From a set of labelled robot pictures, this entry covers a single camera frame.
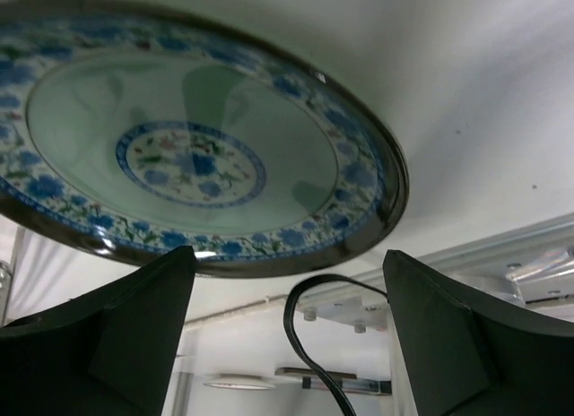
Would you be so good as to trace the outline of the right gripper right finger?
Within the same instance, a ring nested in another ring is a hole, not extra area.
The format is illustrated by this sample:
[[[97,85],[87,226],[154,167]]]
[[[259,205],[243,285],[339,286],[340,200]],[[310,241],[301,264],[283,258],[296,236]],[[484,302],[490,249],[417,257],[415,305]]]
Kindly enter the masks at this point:
[[[397,250],[387,297],[421,415],[571,415],[573,324],[447,277]]]

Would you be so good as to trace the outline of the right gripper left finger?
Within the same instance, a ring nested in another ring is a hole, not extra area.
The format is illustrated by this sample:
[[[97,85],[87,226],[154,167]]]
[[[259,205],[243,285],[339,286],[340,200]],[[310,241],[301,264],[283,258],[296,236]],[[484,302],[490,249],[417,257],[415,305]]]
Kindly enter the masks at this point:
[[[1,329],[3,415],[159,415],[196,275],[192,247]]]

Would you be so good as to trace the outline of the blue floral plate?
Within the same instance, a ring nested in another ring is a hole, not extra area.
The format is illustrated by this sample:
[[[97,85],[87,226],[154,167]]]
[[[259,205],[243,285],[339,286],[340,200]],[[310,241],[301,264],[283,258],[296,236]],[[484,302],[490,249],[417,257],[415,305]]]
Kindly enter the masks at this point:
[[[280,277],[365,254],[408,197],[392,131],[280,48],[150,4],[1,2],[1,214],[29,230]]]

